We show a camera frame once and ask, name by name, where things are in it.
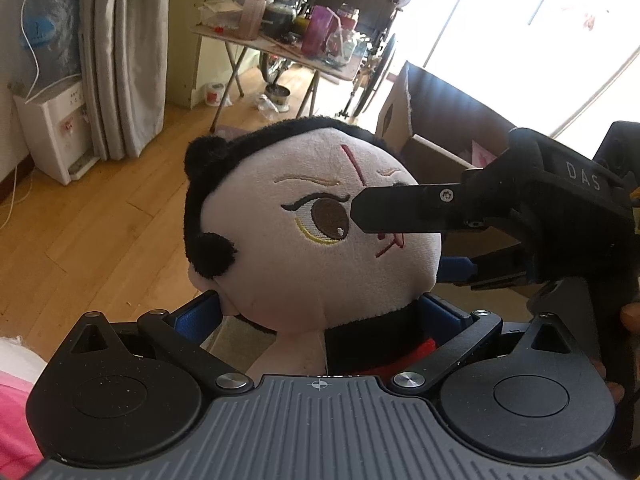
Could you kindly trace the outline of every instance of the glass jar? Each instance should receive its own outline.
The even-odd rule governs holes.
[[[351,61],[357,46],[358,34],[354,30],[337,29],[326,40],[325,60],[332,66],[345,66]]]

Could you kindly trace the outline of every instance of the black hair bun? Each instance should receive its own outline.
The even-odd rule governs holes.
[[[190,142],[184,155],[184,172],[189,182],[195,180],[205,168],[227,156],[228,142],[222,137],[198,137]]]
[[[208,280],[223,274],[236,259],[234,245],[219,234],[201,233],[184,241],[187,259]]]

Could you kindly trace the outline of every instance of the plush doll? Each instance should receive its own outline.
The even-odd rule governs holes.
[[[194,140],[184,241],[190,279],[274,342],[248,375],[393,374],[433,349],[417,298],[434,285],[439,234],[364,234],[351,200],[416,181],[369,132],[283,121],[227,142]]]

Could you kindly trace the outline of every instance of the crosshair marking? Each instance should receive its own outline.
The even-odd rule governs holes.
[[[329,386],[329,383],[326,381],[323,381],[322,379],[318,379],[313,381],[312,383],[309,383],[308,385],[313,386],[316,390],[322,390],[327,386]]]

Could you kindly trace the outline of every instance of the pink fabric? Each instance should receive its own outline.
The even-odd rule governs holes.
[[[42,460],[24,411],[31,387],[0,372],[0,474],[9,480],[22,478]]]

